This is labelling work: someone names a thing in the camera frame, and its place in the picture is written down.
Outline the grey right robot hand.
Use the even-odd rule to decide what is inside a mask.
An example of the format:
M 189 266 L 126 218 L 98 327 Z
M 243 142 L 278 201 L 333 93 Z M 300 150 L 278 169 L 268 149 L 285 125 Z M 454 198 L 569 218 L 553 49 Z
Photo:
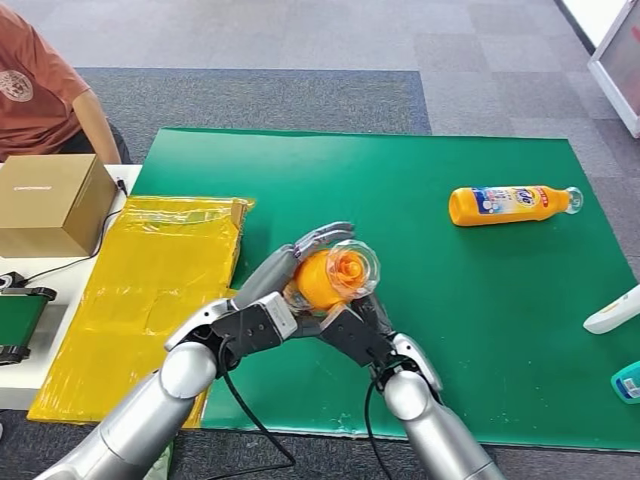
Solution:
M 392 338 L 395 334 L 384 306 L 375 293 L 371 293 L 350 303 L 351 308 L 377 334 Z

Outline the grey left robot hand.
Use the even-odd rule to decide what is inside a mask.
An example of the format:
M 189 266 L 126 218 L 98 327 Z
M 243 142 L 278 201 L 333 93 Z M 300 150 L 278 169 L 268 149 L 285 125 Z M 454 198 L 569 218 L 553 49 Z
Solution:
M 236 309 L 242 309 L 272 292 L 282 293 L 304 260 L 322 247 L 352 239 L 355 226 L 337 221 L 312 230 L 292 244 L 283 245 L 259 265 L 232 298 Z

